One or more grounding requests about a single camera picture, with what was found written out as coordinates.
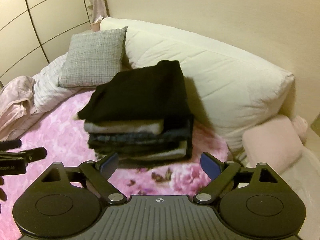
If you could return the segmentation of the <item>left hand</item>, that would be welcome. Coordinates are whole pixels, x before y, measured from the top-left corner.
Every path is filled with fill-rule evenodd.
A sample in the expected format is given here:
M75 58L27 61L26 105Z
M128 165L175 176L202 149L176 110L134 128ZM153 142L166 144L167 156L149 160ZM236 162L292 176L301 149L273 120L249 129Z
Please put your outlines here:
M5 180L3 179L2 176L0 176L0 200L3 201L3 202L6 202L7 201L7 194L6 192L3 190L3 186L5 184Z

